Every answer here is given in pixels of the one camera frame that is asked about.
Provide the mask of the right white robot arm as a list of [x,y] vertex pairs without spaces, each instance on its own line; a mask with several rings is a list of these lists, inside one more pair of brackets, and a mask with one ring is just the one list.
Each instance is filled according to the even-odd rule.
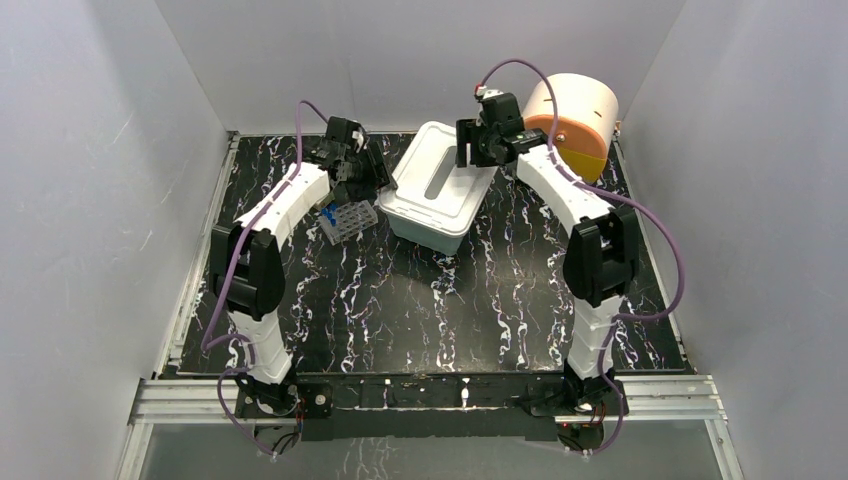
[[639,270],[639,227],[630,207],[588,191],[548,136],[529,128],[511,93],[478,86],[473,119],[456,123],[459,168],[504,166],[529,186],[568,229],[563,278],[574,297],[572,345],[555,391],[529,394],[533,414],[596,411],[614,376],[608,347],[615,316]]

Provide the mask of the white bin lid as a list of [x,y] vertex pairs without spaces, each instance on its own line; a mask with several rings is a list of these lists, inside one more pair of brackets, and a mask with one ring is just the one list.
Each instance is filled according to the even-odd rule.
[[476,216],[498,169],[457,167],[455,159],[456,129],[424,123],[393,171],[397,187],[382,192],[378,206],[431,216]]

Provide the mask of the clear test tube rack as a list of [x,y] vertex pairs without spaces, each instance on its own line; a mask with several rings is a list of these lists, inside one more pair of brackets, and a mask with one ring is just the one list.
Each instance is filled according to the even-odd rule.
[[330,204],[320,211],[319,224],[330,244],[335,246],[378,223],[373,204],[368,201],[342,206]]

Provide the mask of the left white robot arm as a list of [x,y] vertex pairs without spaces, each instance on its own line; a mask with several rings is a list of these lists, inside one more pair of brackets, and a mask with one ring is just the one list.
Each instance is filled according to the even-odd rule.
[[203,350],[241,344],[247,361],[230,376],[245,400],[275,416],[303,414],[307,394],[296,383],[278,319],[284,242],[312,210],[332,244],[359,234],[376,224],[373,203],[395,184],[381,148],[351,119],[329,117],[316,141],[296,139],[296,154],[283,179],[252,209],[213,227],[208,284],[216,304],[201,340]]

